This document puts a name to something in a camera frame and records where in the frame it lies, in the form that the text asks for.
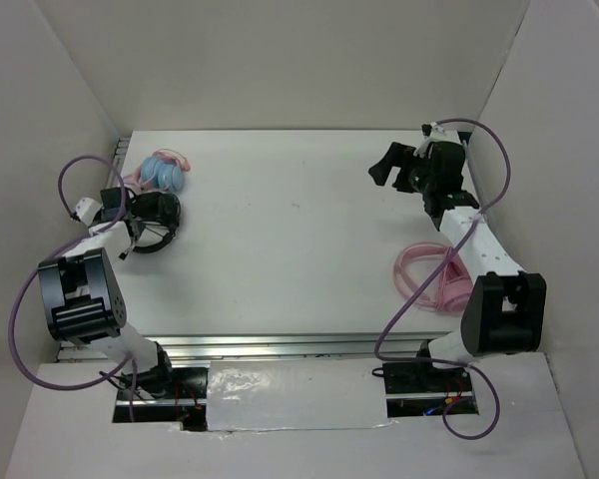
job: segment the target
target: headphones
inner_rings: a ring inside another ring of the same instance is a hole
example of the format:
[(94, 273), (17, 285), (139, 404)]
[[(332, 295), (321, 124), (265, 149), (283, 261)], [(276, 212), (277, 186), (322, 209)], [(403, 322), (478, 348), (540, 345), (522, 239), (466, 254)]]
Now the headphones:
[(131, 200), (131, 215), (145, 227), (157, 224), (167, 229), (162, 239), (147, 246), (135, 245), (134, 252), (149, 254), (166, 247), (180, 226), (180, 200), (171, 193), (152, 192), (137, 195)]
[(142, 162), (127, 177), (131, 185), (142, 192), (159, 190), (178, 192), (184, 187), (184, 173), (191, 170), (189, 161), (182, 154), (167, 148), (158, 150)]
[[(416, 242), (405, 248), (397, 256), (392, 269), (392, 279), (399, 293), (405, 299), (408, 299), (412, 296), (412, 291), (419, 288), (406, 271), (406, 267), (410, 262), (426, 256), (446, 257), (449, 253), (450, 247), (438, 242)], [(420, 306), (433, 307), (441, 311), (458, 312), (466, 309), (471, 293), (472, 281), (468, 270), (459, 256), (456, 256), (439, 275), (435, 298), (430, 298), (426, 293), (423, 293), (416, 303)]]

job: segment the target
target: white floor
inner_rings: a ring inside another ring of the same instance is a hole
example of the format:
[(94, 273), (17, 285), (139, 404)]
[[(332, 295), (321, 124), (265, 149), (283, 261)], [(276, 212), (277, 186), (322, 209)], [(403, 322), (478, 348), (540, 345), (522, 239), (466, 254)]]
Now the white floor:
[[(330, 361), (313, 363), (318, 369)], [(583, 479), (544, 355), (502, 356), (480, 365), (499, 391), (502, 415), (490, 436), (472, 442), (450, 435), (439, 417), (401, 418), (368, 429), (265, 433), (113, 424), (116, 391), (108, 384), (78, 392), (35, 387), (7, 478)], [(75, 383), (93, 379), (101, 367), (106, 366), (44, 364), (39, 375)], [(483, 382), (474, 383), (481, 414), (450, 418), (455, 428), (472, 434), (487, 425), (493, 410)], [(314, 407), (319, 417), (321, 406)], [(346, 401), (339, 407), (346, 408)]]
[[(402, 305), (395, 256), (444, 238), (421, 195), (400, 194), (392, 181), (377, 187), (367, 170), (391, 142), (421, 139), (413, 131), (135, 132), (124, 174), (159, 148), (181, 152), (193, 169), (176, 241), (115, 265), (130, 322), (153, 335), (381, 331)], [(470, 178), (465, 184), (472, 189)], [(449, 331), (458, 321), (414, 308), (395, 331)]]

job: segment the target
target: gray wall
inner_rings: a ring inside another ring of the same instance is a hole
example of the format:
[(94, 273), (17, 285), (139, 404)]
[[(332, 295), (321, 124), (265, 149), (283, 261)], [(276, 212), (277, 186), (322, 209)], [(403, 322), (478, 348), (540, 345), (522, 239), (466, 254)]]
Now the gray wall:
[[(599, 478), (599, 9), (533, 0), (481, 120), (501, 135), (512, 185), (491, 215), (510, 252), (548, 282), (543, 348), (590, 478)], [(472, 151), (486, 196), (503, 165)]]
[[(6, 470), (31, 384), (12, 365), (7, 320), (19, 284), (46, 253), (78, 231), (63, 215), (56, 178), (72, 157), (110, 154), (111, 132), (76, 69), (27, 0), (0, 1), (0, 477)], [(72, 200), (97, 191), (104, 172), (67, 178)], [(34, 370), (53, 344), (37, 282), (25, 299), (18, 343)]]
[(479, 114), (528, 0), (38, 0), (115, 125), (419, 128)]

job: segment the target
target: black headphones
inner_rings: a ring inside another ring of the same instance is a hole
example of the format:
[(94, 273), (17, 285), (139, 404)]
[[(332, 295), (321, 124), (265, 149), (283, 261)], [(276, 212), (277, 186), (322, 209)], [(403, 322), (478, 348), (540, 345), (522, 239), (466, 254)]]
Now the black headphones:
[(157, 224), (168, 231), (162, 239), (147, 246), (134, 246), (133, 251), (149, 254), (166, 247), (175, 237), (180, 226), (180, 200), (171, 193), (151, 192), (131, 198), (131, 215), (145, 227)]

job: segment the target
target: blue headphones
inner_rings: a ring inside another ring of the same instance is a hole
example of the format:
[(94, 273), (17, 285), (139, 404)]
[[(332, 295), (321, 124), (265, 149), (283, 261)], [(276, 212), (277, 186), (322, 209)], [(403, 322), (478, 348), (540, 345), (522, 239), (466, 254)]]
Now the blue headphones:
[(178, 192), (184, 187), (184, 172), (191, 169), (189, 161), (173, 150), (158, 150), (131, 175), (132, 182), (142, 190)]

